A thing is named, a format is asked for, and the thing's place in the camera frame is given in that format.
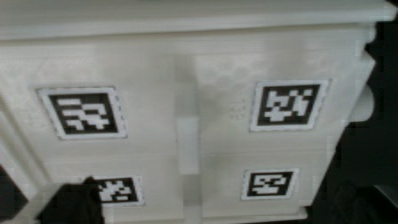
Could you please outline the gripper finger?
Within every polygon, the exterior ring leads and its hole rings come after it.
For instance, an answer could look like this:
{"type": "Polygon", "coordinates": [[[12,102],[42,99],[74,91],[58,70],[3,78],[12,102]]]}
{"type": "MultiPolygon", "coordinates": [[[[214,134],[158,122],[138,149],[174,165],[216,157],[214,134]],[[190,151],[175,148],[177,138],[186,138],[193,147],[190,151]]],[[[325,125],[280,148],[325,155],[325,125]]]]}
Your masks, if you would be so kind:
{"type": "Polygon", "coordinates": [[[63,184],[35,216],[38,224],[104,224],[97,181],[63,184]]]}

